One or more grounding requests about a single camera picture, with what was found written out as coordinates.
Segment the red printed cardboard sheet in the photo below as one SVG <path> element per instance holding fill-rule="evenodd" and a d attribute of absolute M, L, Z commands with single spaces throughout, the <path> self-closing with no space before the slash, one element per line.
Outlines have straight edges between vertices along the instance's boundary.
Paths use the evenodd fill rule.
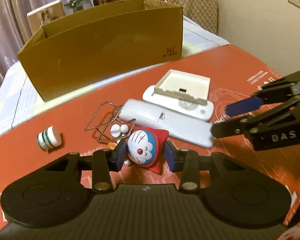
<path fill-rule="evenodd" d="M 11 182 L 76 151 L 91 155 L 101 148 L 94 132 L 84 127 L 105 101 L 123 104 L 141 99 L 150 85 L 168 70 L 206 76 L 211 79 L 209 100 L 215 111 L 212 121 L 224 120 L 224 107 L 247 98 L 261 85 L 279 75 L 249 53 L 227 45 L 170 62 L 126 77 L 76 97 L 25 122 L 0 136 L 0 196 Z M 37 134 L 54 126 L 61 134 L 58 148 L 43 151 Z M 196 197 L 176 191 L 180 174 L 165 169 L 163 174 L 124 167 L 111 173 L 120 196 L 98 196 L 93 207 L 69 225 L 57 229 L 26 230 L 8 224 L 0 206 L 0 239 L 277 239 L 285 233 L 282 224 L 274 228 L 240 229 L 217 221 Z"/>

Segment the glass jar green lid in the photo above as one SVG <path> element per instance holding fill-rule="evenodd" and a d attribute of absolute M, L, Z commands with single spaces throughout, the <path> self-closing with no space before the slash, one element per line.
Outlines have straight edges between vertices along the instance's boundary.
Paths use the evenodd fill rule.
<path fill-rule="evenodd" d="M 92 7 L 90 0 L 70 0 L 63 5 L 65 15 L 70 15 Z"/>

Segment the Doraemon toy figure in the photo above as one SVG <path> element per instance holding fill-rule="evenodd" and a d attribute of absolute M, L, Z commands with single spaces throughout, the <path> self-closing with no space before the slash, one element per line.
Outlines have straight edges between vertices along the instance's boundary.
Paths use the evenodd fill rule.
<path fill-rule="evenodd" d="M 156 174 L 161 174 L 161 154 L 168 139 L 169 131 L 140 127 L 127 139 L 127 157 L 124 164 L 136 164 Z"/>

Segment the long white remote control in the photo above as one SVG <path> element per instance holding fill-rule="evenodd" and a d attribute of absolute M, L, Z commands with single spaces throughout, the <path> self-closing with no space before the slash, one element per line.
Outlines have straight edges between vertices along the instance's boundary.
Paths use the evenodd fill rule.
<path fill-rule="evenodd" d="M 203 148 L 213 146 L 211 123 L 151 103 L 129 99 L 122 107 L 119 118 L 125 121 L 135 119 L 138 126 L 165 129 L 170 137 Z"/>

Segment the white product box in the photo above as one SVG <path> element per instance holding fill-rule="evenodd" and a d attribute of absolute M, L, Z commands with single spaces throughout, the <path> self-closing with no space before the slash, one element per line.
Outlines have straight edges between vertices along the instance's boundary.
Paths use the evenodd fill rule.
<path fill-rule="evenodd" d="M 65 16 L 60 0 L 55 0 L 27 13 L 27 20 L 34 34 L 41 26 Z"/>

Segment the brown cardboard box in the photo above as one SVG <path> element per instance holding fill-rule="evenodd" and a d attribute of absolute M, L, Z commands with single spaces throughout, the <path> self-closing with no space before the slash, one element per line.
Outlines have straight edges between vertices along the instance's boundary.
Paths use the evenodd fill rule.
<path fill-rule="evenodd" d="M 142 67 L 178 60 L 183 8 L 159 0 L 124 0 L 61 17 L 18 53 L 44 101 Z"/>

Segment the white square plastic tray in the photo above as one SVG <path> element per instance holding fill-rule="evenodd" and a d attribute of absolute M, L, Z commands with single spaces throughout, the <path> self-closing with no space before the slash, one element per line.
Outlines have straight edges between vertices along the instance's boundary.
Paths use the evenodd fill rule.
<path fill-rule="evenodd" d="M 170 69 L 155 85 L 156 94 L 207 105 L 209 77 Z"/>

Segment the metal wire rack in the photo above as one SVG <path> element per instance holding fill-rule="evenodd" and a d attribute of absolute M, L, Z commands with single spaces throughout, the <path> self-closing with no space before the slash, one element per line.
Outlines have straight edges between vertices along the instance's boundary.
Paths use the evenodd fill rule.
<path fill-rule="evenodd" d="M 126 139 L 132 133 L 136 120 L 130 119 L 125 121 L 120 118 L 119 115 L 122 109 L 123 105 L 115 105 L 109 101 L 100 104 L 86 124 L 84 131 L 93 131 L 95 139 L 101 144 L 107 144 L 109 142 L 117 142 L 118 140 Z M 128 133 L 118 138 L 113 137 L 110 134 L 110 128 L 114 124 L 126 124 L 129 127 Z"/>

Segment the short white remote control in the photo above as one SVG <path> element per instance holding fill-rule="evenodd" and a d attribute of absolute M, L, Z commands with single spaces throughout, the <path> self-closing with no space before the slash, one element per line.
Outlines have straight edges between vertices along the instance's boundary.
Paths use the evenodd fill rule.
<path fill-rule="evenodd" d="M 143 101 L 170 109 L 172 111 L 191 116 L 193 118 L 209 121 L 213 115 L 214 105 L 207 101 L 206 105 L 200 105 L 183 99 L 157 94 L 154 92 L 155 85 L 149 86 L 143 93 Z"/>

